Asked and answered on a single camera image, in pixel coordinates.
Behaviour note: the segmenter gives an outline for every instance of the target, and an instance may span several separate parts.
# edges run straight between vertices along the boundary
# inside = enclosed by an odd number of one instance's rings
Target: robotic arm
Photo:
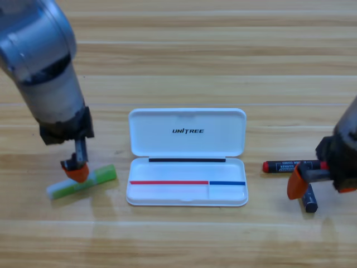
[[[327,170],[310,170],[300,163],[289,178],[287,194],[290,199],[301,198],[309,183],[332,180],[339,193],[357,190],[357,98],[334,128],[332,136],[324,137],[316,148]]]
[[[94,137],[73,68],[76,41],[54,0],[0,0],[0,67],[14,81],[46,145],[75,141],[62,161],[68,177],[88,176],[85,138]]]

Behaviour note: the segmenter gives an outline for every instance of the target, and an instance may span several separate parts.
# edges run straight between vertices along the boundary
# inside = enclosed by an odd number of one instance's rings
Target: table surface
[[[50,202],[72,142],[46,147],[0,75],[0,267],[356,267],[357,194],[315,184],[315,215],[266,160],[310,159],[356,94],[355,0],[58,0],[96,138],[92,169],[119,179]],[[135,108],[237,107],[248,117],[249,202],[133,207]]]

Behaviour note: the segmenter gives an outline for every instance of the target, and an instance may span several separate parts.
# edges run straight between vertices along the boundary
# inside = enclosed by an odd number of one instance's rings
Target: open white case
[[[240,109],[136,109],[129,115],[132,205],[241,206],[247,117]]]

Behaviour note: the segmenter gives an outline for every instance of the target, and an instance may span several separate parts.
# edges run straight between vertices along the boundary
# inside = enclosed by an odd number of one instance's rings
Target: black marker
[[[306,193],[301,198],[305,211],[307,213],[315,213],[317,211],[317,201],[313,194],[311,184],[308,185]]]
[[[263,163],[265,173],[290,173],[294,171],[295,166],[299,163],[306,163],[312,170],[327,169],[325,162],[319,160],[291,160],[291,161],[266,161]]]

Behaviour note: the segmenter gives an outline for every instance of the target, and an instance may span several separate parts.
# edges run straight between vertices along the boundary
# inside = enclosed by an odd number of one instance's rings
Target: black line
[[[225,158],[149,158],[149,162],[225,162]]]

